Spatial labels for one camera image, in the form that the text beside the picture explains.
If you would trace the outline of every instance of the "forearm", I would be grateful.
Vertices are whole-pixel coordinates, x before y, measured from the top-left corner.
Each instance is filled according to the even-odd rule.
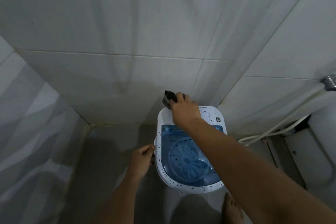
[[[311,221],[301,213],[314,208],[333,214],[280,170],[204,120],[195,119],[185,130],[254,223]]]
[[[127,174],[103,207],[100,224],[133,224],[139,179]]]

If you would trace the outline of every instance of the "person's left arm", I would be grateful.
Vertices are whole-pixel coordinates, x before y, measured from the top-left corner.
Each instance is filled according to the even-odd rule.
[[[135,195],[147,173],[155,146],[150,144],[132,152],[126,176],[100,214],[99,224],[133,224]]]

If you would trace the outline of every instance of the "white plastic rim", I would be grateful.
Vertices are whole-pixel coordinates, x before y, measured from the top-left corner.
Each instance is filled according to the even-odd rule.
[[[225,134],[226,127],[223,115],[221,112],[213,107],[213,106],[199,106],[199,111],[201,112],[201,117],[208,122],[210,125],[219,125],[222,126],[223,131]],[[156,158],[156,169],[161,177],[161,179],[167,184],[169,187],[180,190],[182,192],[187,192],[191,194],[201,194],[201,193],[207,193],[211,191],[215,191],[219,188],[225,187],[222,181],[219,181],[217,183],[202,186],[202,187],[191,187],[187,186],[185,184],[181,184],[173,179],[171,179],[166,171],[164,170],[162,163],[161,163],[161,129],[162,125],[173,125],[173,116],[171,110],[169,110],[167,107],[164,107],[157,117],[157,135],[154,140],[155,147],[155,158]]]

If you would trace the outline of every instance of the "person's left hand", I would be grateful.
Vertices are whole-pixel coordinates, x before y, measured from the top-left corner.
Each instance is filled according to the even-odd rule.
[[[155,146],[153,144],[134,150],[128,165],[127,174],[140,181],[147,173],[149,166],[153,164],[151,163],[151,158],[154,150]]]

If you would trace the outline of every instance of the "washing machine lid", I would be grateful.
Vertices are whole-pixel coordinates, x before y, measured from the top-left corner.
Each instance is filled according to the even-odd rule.
[[[213,125],[223,132],[222,126]],[[161,161],[167,175],[180,184],[202,187],[221,180],[193,139],[175,125],[162,125]]]

